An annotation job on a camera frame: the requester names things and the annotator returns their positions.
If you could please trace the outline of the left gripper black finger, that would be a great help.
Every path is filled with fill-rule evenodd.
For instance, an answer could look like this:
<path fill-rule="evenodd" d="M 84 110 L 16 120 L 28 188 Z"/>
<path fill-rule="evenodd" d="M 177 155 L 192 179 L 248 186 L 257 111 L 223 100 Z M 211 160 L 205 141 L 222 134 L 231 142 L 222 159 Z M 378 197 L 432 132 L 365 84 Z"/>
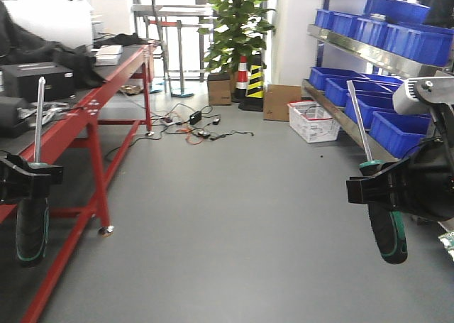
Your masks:
<path fill-rule="evenodd" d="M 20 155 L 1 152 L 1 204 L 18 204 L 50 194 L 52 185 L 62 184 L 61 165 L 28 162 Z"/>

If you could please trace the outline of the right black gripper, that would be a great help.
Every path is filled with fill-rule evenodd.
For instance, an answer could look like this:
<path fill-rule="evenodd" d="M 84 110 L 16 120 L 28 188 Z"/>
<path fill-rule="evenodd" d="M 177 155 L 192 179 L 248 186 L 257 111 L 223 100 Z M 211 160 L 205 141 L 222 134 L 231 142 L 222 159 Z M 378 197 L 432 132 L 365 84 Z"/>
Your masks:
<path fill-rule="evenodd" d="M 376 204 L 432 221 L 453 218 L 453 173 L 441 141 L 426 143 L 410 160 L 372 160 L 359 170 L 361 176 L 346 181 L 349 203 Z"/>

